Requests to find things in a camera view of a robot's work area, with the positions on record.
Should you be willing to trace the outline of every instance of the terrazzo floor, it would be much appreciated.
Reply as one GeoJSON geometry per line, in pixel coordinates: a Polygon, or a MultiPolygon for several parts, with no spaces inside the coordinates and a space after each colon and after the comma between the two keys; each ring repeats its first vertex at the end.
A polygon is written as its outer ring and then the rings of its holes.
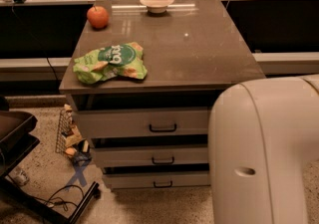
{"type": "MultiPolygon", "coordinates": [[[[64,98],[9,98],[11,111],[33,114],[38,122],[31,132],[40,144],[19,164],[30,177],[23,187],[30,195],[48,199],[58,189],[67,185],[75,170],[67,158],[55,152],[60,111],[64,98]]],[[[123,189],[111,191],[104,186],[102,172],[93,162],[84,170],[87,185],[79,180],[74,184],[88,190],[92,182],[100,184],[100,199],[93,198],[77,223],[81,224],[208,224],[213,223],[210,187],[181,187],[169,189],[123,189]]],[[[58,194],[64,200],[78,203],[81,194],[77,188],[58,194]]],[[[70,216],[73,206],[54,209],[70,216]]],[[[21,208],[8,198],[0,200],[0,223],[36,224],[42,218],[21,208]]]]}

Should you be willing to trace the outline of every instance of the chip bag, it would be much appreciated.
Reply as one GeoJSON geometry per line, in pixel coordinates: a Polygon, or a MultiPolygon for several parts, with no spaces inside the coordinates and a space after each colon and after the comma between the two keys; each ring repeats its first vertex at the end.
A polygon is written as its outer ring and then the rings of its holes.
{"type": "Polygon", "coordinates": [[[75,59],[73,72],[85,84],[116,76],[142,80],[148,73],[142,56],[143,48],[137,42],[96,49],[75,59]]]}

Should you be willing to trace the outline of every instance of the wire basket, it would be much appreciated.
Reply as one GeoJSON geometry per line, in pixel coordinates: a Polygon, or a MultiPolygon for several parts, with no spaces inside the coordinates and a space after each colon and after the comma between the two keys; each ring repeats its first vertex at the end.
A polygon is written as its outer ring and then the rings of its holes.
{"type": "Polygon", "coordinates": [[[70,124],[72,124],[72,116],[70,112],[62,109],[60,111],[59,126],[57,133],[57,142],[56,142],[56,153],[60,153],[65,157],[68,157],[65,153],[66,150],[66,134],[69,134],[71,131],[70,124]]]}

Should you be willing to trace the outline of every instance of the cabinet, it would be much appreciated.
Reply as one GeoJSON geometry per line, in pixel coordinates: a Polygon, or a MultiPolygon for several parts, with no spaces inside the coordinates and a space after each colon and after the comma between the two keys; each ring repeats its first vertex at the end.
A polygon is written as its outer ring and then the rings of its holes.
{"type": "Polygon", "coordinates": [[[137,0],[108,2],[108,28],[85,26],[60,86],[106,186],[208,185],[211,107],[228,87],[264,78],[261,69],[219,0],[175,0],[156,16],[137,0]],[[78,81],[73,59],[131,41],[144,47],[143,81],[78,81]]]}

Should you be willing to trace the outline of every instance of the drawer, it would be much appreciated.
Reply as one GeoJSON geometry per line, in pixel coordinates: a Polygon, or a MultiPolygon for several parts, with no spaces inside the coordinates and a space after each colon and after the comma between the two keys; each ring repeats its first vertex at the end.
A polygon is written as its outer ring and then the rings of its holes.
{"type": "Polygon", "coordinates": [[[208,164],[156,167],[160,168],[107,168],[103,181],[110,189],[169,188],[210,184],[208,164]]]}
{"type": "Polygon", "coordinates": [[[98,167],[208,163],[206,145],[94,149],[98,167]]]}
{"type": "Polygon", "coordinates": [[[207,133],[207,108],[73,112],[84,138],[207,133]]]}

